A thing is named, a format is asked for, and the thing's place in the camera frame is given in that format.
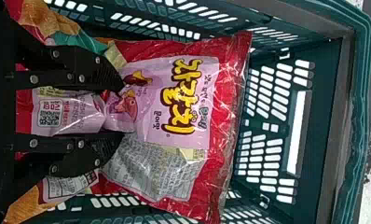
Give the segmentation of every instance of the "barcode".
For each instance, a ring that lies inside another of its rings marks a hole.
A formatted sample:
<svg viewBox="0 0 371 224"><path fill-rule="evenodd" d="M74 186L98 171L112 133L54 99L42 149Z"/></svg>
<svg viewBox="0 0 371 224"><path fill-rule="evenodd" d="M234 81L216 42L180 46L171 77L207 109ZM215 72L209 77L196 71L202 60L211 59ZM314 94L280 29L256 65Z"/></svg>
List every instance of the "barcode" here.
<svg viewBox="0 0 371 224"><path fill-rule="evenodd" d="M60 126L61 112L60 111L44 111L40 110L39 126L58 127Z"/></svg>

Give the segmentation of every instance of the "cartoon illustration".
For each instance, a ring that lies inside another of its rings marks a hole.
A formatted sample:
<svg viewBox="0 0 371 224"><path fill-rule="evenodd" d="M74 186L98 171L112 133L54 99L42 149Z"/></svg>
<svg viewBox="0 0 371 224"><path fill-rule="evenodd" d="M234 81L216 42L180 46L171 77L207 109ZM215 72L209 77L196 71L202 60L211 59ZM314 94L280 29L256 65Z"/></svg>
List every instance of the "cartoon illustration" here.
<svg viewBox="0 0 371 224"><path fill-rule="evenodd" d="M145 86L150 84L153 81L153 78L146 78L143 76L142 71L133 72L132 75L127 75L124 77L124 82L128 85L134 86Z"/></svg>
<svg viewBox="0 0 371 224"><path fill-rule="evenodd" d="M133 72L123 78L126 83L125 91L116 93L116 99L109 105L109 114L123 114L129 115L128 118L120 116L122 120L130 119L135 122L138 116L138 104L136 101L136 92L153 82L153 78L144 77L141 70Z"/></svg>
<svg viewBox="0 0 371 224"><path fill-rule="evenodd" d="M126 91L124 94L118 96L118 100L110 104L109 113L119 114L128 113L135 121L137 118L137 103L134 90Z"/></svg>

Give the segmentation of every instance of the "shopping basket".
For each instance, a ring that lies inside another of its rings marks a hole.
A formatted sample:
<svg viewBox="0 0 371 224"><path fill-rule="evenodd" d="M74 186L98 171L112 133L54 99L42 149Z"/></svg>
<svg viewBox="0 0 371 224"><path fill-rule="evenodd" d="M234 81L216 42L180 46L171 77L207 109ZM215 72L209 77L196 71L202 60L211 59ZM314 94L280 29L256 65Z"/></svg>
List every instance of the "shopping basket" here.
<svg viewBox="0 0 371 224"><path fill-rule="evenodd" d="M350 223L364 177L371 20L343 0L45 0L92 36L254 33L224 223ZM196 223L127 194L78 195L26 223Z"/></svg>

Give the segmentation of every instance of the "pink snack bag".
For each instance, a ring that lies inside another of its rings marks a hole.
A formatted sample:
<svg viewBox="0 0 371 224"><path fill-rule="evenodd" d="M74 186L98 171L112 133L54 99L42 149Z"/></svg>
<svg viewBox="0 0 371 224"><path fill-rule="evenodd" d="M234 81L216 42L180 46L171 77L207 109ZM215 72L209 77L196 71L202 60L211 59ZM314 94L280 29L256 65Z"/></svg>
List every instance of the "pink snack bag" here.
<svg viewBox="0 0 371 224"><path fill-rule="evenodd" d="M109 93L103 126L112 131L137 132L144 142L208 149L219 71L216 57L181 55L128 63L119 71L127 86L121 92ZM188 125L176 115L183 109L186 115L182 119L188 116ZM187 141L185 135L193 141Z"/></svg>

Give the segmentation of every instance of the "bundle of snack bags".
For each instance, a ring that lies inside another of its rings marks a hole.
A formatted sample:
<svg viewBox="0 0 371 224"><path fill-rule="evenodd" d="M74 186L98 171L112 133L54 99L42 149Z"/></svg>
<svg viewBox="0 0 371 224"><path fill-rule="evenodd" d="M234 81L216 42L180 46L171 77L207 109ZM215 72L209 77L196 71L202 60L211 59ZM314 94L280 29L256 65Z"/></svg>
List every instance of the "bundle of snack bags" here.
<svg viewBox="0 0 371 224"><path fill-rule="evenodd" d="M95 39L42 0L6 2L11 18L42 43L78 45L104 55L126 84L120 92L101 95L52 87L17 91L17 132L127 133L102 169L77 178L47 176L10 206L7 223L20 223L86 191L127 191L158 209L219 223L252 35L186 44Z"/></svg>

